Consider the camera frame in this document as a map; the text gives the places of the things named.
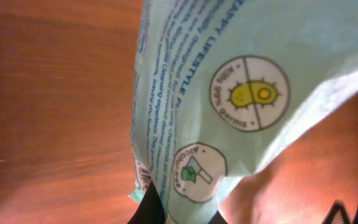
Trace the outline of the teal wet wipes pack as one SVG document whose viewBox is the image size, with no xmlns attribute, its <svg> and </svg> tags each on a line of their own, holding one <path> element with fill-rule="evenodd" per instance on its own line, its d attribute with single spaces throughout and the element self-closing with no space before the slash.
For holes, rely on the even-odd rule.
<svg viewBox="0 0 358 224">
<path fill-rule="evenodd" d="M 358 92 L 358 0 L 144 1 L 133 200 L 208 223 L 244 178 Z"/>
</svg>

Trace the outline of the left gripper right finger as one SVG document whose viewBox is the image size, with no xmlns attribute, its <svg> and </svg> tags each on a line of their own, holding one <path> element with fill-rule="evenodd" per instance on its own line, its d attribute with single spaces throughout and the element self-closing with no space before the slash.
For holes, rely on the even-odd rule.
<svg viewBox="0 0 358 224">
<path fill-rule="evenodd" d="M 217 211 L 210 219 L 208 224 L 227 224 L 227 221 L 223 218 L 219 211 Z"/>
</svg>

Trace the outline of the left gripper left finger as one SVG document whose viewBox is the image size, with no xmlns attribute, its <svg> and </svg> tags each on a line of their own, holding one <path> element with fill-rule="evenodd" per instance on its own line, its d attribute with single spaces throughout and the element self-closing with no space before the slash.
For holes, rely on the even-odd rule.
<svg viewBox="0 0 358 224">
<path fill-rule="evenodd" d="M 160 197 L 151 182 L 135 214 L 128 224 L 164 224 L 165 211 Z"/>
</svg>

